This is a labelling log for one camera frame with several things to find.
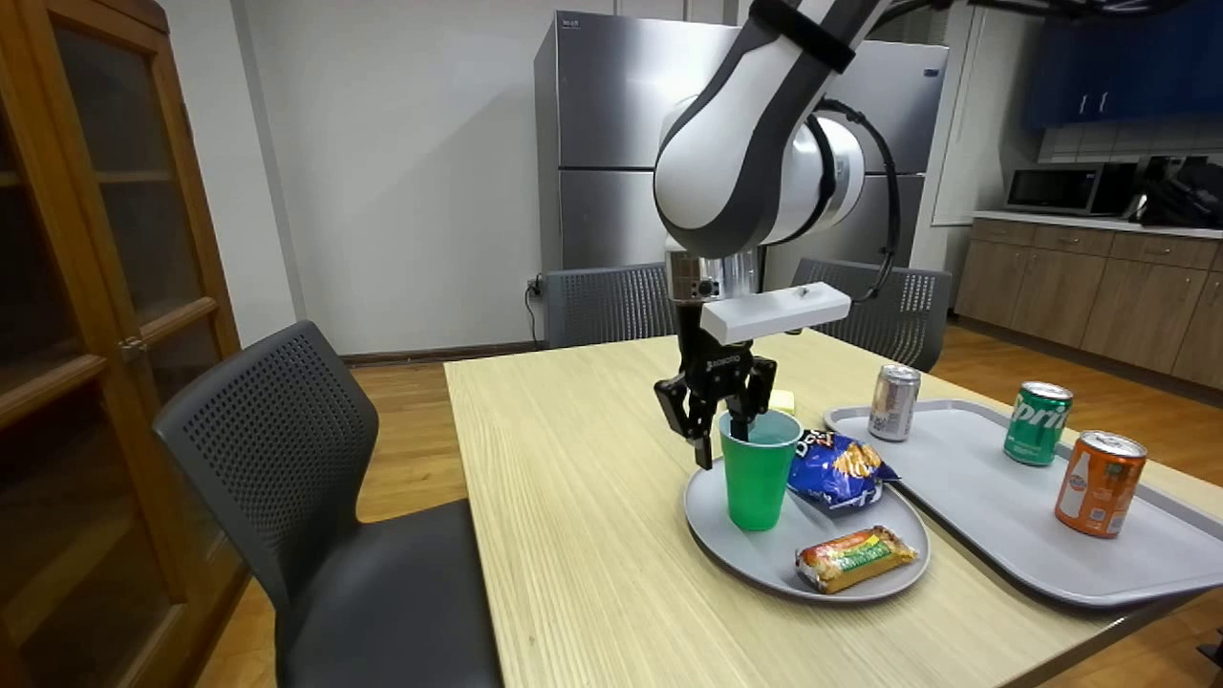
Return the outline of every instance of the orange soda can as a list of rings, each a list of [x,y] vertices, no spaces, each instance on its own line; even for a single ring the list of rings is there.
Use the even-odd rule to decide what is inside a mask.
[[[1143,444],[1113,430],[1081,430],[1067,461],[1055,515],[1076,532],[1115,539],[1143,465]]]

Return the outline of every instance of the table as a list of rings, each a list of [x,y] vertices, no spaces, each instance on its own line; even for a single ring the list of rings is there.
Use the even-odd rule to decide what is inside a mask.
[[[878,355],[818,332],[756,341],[802,425],[869,405]],[[755,588],[690,535],[701,470],[651,386],[678,341],[448,362],[505,685],[1006,685],[1141,615],[1069,615],[1012,588],[933,521],[933,571],[887,605]],[[924,377],[921,397],[979,397]],[[1223,488],[1151,461],[1147,487],[1223,521]]]

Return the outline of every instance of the floor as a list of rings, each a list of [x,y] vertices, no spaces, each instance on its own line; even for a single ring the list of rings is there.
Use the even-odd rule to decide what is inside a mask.
[[[939,377],[1012,397],[1017,382],[1049,377],[1076,390],[1076,428],[1136,434],[1171,465],[1223,487],[1223,401],[1136,382],[1096,362],[1017,345],[999,332],[953,325]],[[381,439],[360,495],[362,521],[417,512],[463,495],[458,439],[439,362],[360,362],[357,377],[381,411]],[[1059,671],[1053,685],[1161,685],[1223,688],[1223,671],[1198,652],[1223,625],[1223,591],[1198,596],[1174,615],[1113,643]],[[271,605],[262,585],[240,591],[204,678],[204,688],[271,688]]]

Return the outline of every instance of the plastic cup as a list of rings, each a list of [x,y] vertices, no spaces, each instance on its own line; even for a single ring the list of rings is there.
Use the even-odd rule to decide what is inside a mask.
[[[785,411],[755,416],[751,439],[732,434],[732,416],[719,422],[728,461],[728,508],[741,532],[778,527],[793,460],[799,452],[799,430],[802,428]]]

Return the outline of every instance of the gray chair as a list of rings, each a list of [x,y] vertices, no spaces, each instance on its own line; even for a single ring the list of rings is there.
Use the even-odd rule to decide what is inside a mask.
[[[878,270],[878,264],[799,261],[795,281],[830,281],[851,297],[850,316],[818,325],[818,332],[933,369],[943,350],[953,280],[943,270],[891,269],[878,281]]]
[[[543,336],[552,348],[665,332],[678,332],[678,304],[660,264],[543,275]]]
[[[318,325],[194,377],[156,434],[277,605],[278,685],[501,685],[465,499],[357,521],[380,411]]]

